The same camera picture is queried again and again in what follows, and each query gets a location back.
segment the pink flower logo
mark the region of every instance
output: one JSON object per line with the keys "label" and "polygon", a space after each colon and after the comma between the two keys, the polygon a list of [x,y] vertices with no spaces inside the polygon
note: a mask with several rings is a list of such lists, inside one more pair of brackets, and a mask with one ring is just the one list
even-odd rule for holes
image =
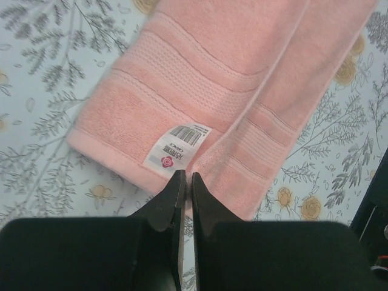
{"label": "pink flower logo", "polygon": [[164,168],[172,167],[174,165],[174,162],[172,161],[172,157],[166,156],[165,158],[162,158],[162,166]]}

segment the white tablecloth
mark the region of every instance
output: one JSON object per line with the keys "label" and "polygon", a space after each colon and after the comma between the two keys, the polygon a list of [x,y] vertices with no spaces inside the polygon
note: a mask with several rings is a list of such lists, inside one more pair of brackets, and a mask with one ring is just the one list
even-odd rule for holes
{"label": "white tablecloth", "polygon": [[[130,0],[1,1],[0,225],[22,216],[127,216],[147,202],[147,193],[64,142],[145,21]],[[350,224],[388,146],[388,1],[362,37],[355,66],[344,68],[353,81],[332,83],[255,220]],[[184,286],[193,290],[186,222]]]}

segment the white tag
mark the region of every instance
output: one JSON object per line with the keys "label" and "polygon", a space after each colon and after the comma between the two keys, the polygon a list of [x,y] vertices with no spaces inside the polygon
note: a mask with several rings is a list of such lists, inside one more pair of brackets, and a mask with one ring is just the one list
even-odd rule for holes
{"label": "white tag", "polygon": [[143,165],[169,179],[176,170],[187,168],[211,131],[198,123],[174,127],[159,138]]}

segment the towel fold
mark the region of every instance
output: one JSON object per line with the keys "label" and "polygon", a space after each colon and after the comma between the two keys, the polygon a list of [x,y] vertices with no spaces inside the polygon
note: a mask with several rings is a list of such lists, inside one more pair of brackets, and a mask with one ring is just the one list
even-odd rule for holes
{"label": "towel fold", "polygon": [[160,0],[67,140],[158,193],[168,177],[144,164],[157,140],[210,127],[187,171],[252,219],[376,3]]}

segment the black object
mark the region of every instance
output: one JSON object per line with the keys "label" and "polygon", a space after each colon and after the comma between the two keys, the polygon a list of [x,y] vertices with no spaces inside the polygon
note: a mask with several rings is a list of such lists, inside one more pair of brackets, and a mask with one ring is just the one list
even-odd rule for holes
{"label": "black object", "polygon": [[388,150],[373,177],[350,225],[374,264],[388,255]]}
{"label": "black object", "polygon": [[198,291],[386,290],[332,222],[245,222],[184,171],[128,218],[18,219],[0,232],[0,290],[181,290],[185,195]]}

